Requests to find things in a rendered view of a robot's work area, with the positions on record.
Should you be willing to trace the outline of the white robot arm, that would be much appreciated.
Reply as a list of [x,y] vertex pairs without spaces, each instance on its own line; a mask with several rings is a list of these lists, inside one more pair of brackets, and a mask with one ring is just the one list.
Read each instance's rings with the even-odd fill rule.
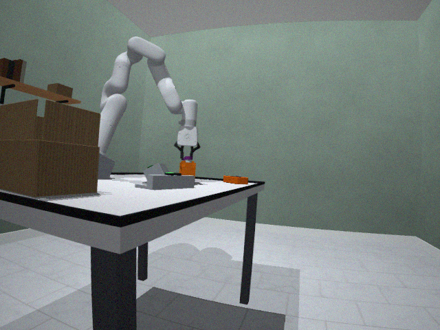
[[[166,68],[166,54],[160,47],[140,37],[128,41],[127,52],[120,54],[114,63],[112,77],[104,84],[100,101],[100,130],[98,146],[105,155],[116,127],[127,108],[127,100],[121,95],[127,90],[131,66],[147,57],[148,68],[164,102],[172,114],[182,114],[181,125],[196,126],[197,101],[181,101]],[[107,156],[107,155],[105,155]]]

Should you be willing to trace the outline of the grey key housing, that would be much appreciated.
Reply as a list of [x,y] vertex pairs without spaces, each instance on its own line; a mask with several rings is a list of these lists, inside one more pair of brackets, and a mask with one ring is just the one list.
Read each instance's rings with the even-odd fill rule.
[[157,163],[143,170],[143,173],[147,179],[147,175],[165,175],[165,173],[169,173],[169,171],[166,164]]

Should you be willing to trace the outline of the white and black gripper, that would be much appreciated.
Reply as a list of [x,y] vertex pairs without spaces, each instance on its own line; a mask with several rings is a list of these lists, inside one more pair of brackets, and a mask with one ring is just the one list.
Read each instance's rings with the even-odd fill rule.
[[[181,148],[178,145],[180,145]],[[181,125],[179,127],[177,141],[174,144],[174,146],[176,148],[178,148],[179,151],[181,152],[181,155],[180,155],[181,160],[183,160],[183,157],[184,157],[184,152],[183,152],[184,146],[190,146],[191,147],[190,157],[192,157],[193,153],[197,149],[201,148],[198,143],[197,127],[192,126],[192,125]],[[197,147],[193,149],[193,147],[195,147],[195,146],[197,146]]]

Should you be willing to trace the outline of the orange digital multimeter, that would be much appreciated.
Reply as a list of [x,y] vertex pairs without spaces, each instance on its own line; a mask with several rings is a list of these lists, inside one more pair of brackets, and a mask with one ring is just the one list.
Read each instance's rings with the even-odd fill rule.
[[223,182],[231,184],[248,184],[248,177],[223,176]]

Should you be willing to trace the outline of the grey rectangular panel with round recesses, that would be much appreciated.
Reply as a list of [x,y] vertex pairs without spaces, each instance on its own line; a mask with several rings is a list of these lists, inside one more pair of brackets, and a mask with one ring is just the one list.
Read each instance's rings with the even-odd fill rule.
[[195,176],[181,173],[165,173],[165,175],[147,175],[147,184],[135,184],[136,188],[149,190],[194,188]]

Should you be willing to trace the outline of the brown cardboard box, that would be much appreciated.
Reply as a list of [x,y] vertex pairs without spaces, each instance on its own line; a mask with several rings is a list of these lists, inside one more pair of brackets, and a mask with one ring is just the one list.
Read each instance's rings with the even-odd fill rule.
[[39,99],[0,105],[0,189],[31,197],[96,193],[100,113]]

